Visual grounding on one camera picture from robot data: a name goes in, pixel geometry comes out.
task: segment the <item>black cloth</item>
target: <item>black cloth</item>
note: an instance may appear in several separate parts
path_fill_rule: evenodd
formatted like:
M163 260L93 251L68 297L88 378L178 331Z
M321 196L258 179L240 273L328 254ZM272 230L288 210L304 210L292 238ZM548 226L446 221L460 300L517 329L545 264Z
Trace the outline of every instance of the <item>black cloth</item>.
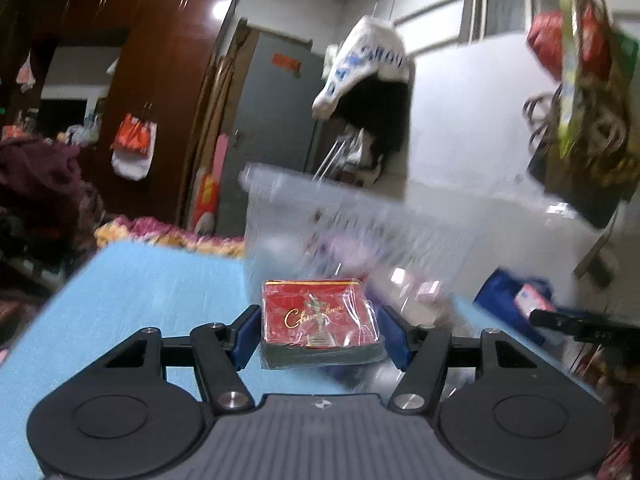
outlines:
M409 85L380 81L371 75L340 97L332 118L342 118L374 137L373 163L378 157L398 151L404 142L409 118Z

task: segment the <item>orange bag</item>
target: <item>orange bag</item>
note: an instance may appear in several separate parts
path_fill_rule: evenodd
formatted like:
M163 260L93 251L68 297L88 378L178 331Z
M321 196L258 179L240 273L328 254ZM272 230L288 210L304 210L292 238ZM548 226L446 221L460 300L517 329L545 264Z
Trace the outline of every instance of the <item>orange bag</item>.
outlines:
M562 12L542 12L537 15L527 36L527 43L548 72L562 79ZM609 79L611 53L609 43L598 22L593 6L582 14L582 72L593 73L603 81Z
M127 114L118 128L112 150L124 150L146 157L151 145L151 130L145 121Z

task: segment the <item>blue gripper pad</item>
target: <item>blue gripper pad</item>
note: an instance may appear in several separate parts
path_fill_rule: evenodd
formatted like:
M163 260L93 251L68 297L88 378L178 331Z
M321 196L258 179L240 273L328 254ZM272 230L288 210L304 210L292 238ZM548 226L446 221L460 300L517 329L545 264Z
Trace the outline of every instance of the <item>blue gripper pad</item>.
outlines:
M389 354L396 368L404 372L411 364L414 354L409 350L405 328L396 322L390 310L390 306L381 306L376 309L378 328L385 337L386 353Z
M238 329L236 346L231 351L231 362L236 367L236 370L242 370L247 365L260 343L261 334L262 310L259 308Z

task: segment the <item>blue bag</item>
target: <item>blue bag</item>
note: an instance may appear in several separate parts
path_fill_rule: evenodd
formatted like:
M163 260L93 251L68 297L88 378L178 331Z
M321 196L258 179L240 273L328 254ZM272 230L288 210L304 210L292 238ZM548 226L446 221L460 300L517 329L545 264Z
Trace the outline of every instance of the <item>blue bag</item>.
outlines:
M484 282L474 301L514 330L520 332L524 337L542 346L546 341L545 338L533 329L529 320L524 318L514 302L520 289L527 283L551 302L553 290L547 280L544 278L524 278L519 280L500 267L495 269L494 273Z

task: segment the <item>window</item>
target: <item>window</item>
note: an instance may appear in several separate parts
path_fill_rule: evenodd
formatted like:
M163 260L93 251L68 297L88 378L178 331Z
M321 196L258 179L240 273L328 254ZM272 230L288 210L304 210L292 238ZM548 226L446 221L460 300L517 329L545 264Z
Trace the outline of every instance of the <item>window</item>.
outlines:
M536 14L558 9L558 0L465 0L460 43L529 30Z

